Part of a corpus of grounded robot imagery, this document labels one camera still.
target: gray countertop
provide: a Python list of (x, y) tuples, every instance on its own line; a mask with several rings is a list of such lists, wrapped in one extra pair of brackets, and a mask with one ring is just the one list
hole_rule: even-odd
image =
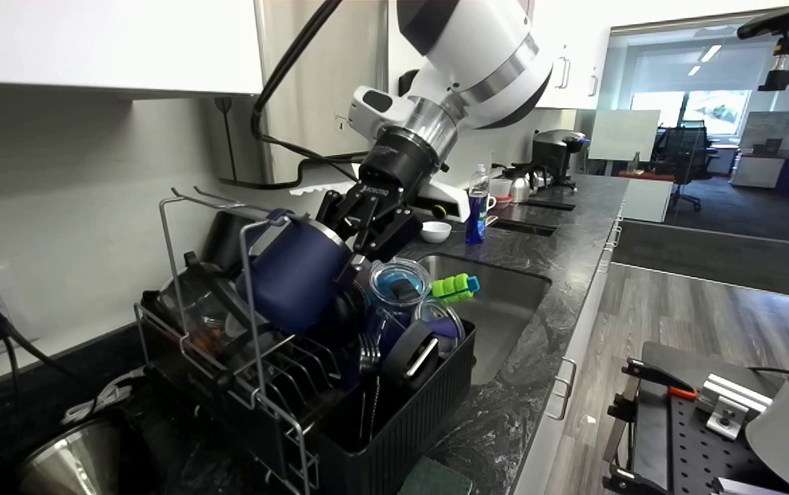
[(489, 227), (479, 246), (466, 246), (461, 227), (445, 245), (413, 245), (404, 255), (448, 253), (554, 279), (515, 354), (492, 384), (472, 387), (434, 460), (471, 476), (488, 491), (511, 491), (543, 420), (558, 366), (574, 332), (603, 246), (617, 223), (628, 182), (580, 175), (580, 190), (544, 190), (534, 197), (578, 202), (574, 211), (518, 207), (511, 216), (556, 224), (554, 235)]

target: coffee machine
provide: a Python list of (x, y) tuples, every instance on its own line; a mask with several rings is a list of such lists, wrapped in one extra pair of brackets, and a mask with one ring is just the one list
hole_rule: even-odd
[(573, 163), (587, 146), (587, 135), (574, 130), (548, 130), (534, 131), (530, 142), (530, 167), (548, 175), (548, 187), (569, 187), (573, 182)]

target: glass window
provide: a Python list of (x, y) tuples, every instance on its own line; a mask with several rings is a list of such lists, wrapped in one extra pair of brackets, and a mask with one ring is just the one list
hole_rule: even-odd
[(729, 139), (739, 131), (750, 90), (690, 90), (684, 120), (703, 120), (707, 135)]
[(661, 125), (677, 125), (683, 102), (683, 90), (636, 94), (632, 109), (661, 109)]

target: dish rack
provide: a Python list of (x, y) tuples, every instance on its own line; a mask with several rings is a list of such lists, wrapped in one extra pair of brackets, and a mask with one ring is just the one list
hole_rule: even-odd
[[(280, 216), (257, 220), (239, 230), (244, 296), (237, 296), (231, 284), (211, 286), (211, 293), (226, 299), (228, 315), (243, 328), (243, 336), (233, 339), (231, 347), (214, 352), (189, 328), (184, 284), (177, 264), (180, 249), (167, 216), (167, 208), (177, 202), (211, 211), (251, 208), (198, 187), (196, 196), (174, 190), (174, 197), (159, 202), (180, 330), (154, 310), (152, 303), (156, 299), (156, 292), (145, 292), (136, 306), (145, 366), (180, 394), (187, 394), (204, 409), (211, 409), (211, 422), (222, 438), (262, 461), (268, 476), (276, 476), (287, 488), (303, 495), (395, 491), (422, 454), (433, 447), (442, 420), (471, 394), (477, 332), (467, 330), (459, 350), (439, 359), (422, 389), (383, 394), (380, 377), (369, 378), (371, 384), (362, 384), (365, 378), (357, 378), (354, 384), (346, 377), (349, 366), (354, 369), (357, 359), (346, 359), (340, 350), (329, 350), (303, 336), (280, 336), (257, 314), (251, 277), (257, 230), (270, 224), (283, 227), (288, 220)], [(280, 394), (287, 378), (276, 383), (276, 372), (287, 363), (295, 363), (292, 369), (314, 366), (325, 374), (325, 383), (317, 387), (321, 389), (317, 394), (317, 405), (295, 407), (287, 402), (287, 394)], [(375, 402), (375, 407), (371, 427), (362, 432), (365, 399)]]

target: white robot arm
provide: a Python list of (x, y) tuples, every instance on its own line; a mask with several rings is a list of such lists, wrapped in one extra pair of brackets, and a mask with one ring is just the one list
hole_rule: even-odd
[(445, 163), (459, 125), (507, 125), (548, 87), (554, 57), (518, 0), (398, 0), (398, 29), (426, 54), (411, 94), (357, 87), (349, 124), (375, 139), (360, 185), (328, 196), (320, 220), (369, 259), (387, 259), (419, 234), (419, 187)]

